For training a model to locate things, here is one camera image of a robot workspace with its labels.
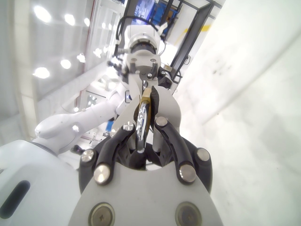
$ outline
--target cable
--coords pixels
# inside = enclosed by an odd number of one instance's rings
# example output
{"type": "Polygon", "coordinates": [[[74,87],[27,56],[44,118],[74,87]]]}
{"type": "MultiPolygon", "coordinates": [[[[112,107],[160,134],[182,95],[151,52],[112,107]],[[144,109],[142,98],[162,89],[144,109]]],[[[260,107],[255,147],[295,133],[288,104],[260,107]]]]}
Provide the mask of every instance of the cable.
{"type": "Polygon", "coordinates": [[[188,65],[188,64],[190,63],[191,57],[190,57],[190,55],[188,55],[188,57],[189,57],[189,61],[188,61],[187,64],[184,63],[184,65],[188,65]]]}

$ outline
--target bolt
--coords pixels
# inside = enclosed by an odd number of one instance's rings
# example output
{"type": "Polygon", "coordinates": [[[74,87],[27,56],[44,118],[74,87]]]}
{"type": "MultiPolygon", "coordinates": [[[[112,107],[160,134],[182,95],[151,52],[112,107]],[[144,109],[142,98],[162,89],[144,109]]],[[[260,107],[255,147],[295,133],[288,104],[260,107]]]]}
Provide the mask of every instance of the bolt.
{"type": "Polygon", "coordinates": [[[103,184],[109,179],[110,176],[110,168],[105,165],[99,165],[94,171],[94,179],[97,184],[103,184]]]}
{"type": "Polygon", "coordinates": [[[167,119],[163,116],[159,116],[157,119],[156,119],[156,124],[163,127],[167,124],[167,119]]]}
{"type": "Polygon", "coordinates": [[[115,222],[115,213],[109,204],[101,203],[93,209],[90,218],[91,226],[112,226],[115,222]]]}
{"type": "Polygon", "coordinates": [[[208,161],[210,158],[210,154],[204,148],[198,148],[197,155],[198,155],[199,159],[202,161],[208,161]]]}
{"type": "Polygon", "coordinates": [[[82,153],[81,159],[82,162],[89,162],[94,156],[94,151],[92,149],[87,149],[85,152],[82,153]]]}
{"type": "Polygon", "coordinates": [[[184,164],[180,167],[179,170],[182,180],[192,183],[196,179],[196,172],[193,166],[184,164]]]}
{"type": "Polygon", "coordinates": [[[125,123],[123,126],[122,126],[122,129],[125,130],[125,131],[132,131],[134,128],[134,124],[130,121],[128,121],[127,123],[125,123]]]}

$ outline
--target light fixture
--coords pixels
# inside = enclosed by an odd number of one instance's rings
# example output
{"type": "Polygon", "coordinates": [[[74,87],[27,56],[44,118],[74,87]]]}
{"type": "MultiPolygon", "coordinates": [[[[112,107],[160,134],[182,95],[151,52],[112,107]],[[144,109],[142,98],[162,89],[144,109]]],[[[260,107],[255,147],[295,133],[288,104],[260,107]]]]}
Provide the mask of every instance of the light fixture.
{"type": "Polygon", "coordinates": [[[69,69],[71,67],[71,63],[68,59],[63,59],[60,62],[60,65],[64,68],[64,69],[69,69]]]}
{"type": "Polygon", "coordinates": [[[48,13],[48,11],[46,9],[44,9],[43,7],[35,6],[33,8],[33,11],[35,12],[36,17],[39,18],[41,21],[50,22],[51,16],[48,13]]]}
{"type": "Polygon", "coordinates": [[[72,129],[73,129],[74,131],[76,131],[76,132],[79,132],[79,128],[78,128],[77,125],[73,125],[72,129]]]}
{"type": "Polygon", "coordinates": [[[85,62],[86,62],[86,58],[85,58],[85,55],[84,55],[83,53],[80,53],[79,55],[77,55],[76,58],[77,58],[81,63],[85,63],[85,62]]]}
{"type": "Polygon", "coordinates": [[[65,21],[66,21],[68,24],[70,24],[71,26],[74,26],[74,24],[75,24],[75,19],[74,19],[74,17],[73,17],[72,14],[66,14],[66,15],[65,15],[65,21]]]}
{"type": "Polygon", "coordinates": [[[95,51],[93,52],[97,57],[101,58],[101,53],[102,53],[102,50],[99,49],[99,48],[96,48],[95,51]]]}
{"type": "Polygon", "coordinates": [[[49,71],[45,67],[39,67],[35,70],[34,76],[39,77],[39,78],[47,78],[50,76],[49,71]]]}
{"type": "Polygon", "coordinates": [[[84,23],[86,24],[87,27],[90,26],[90,20],[88,18],[84,19],[84,23]]]}

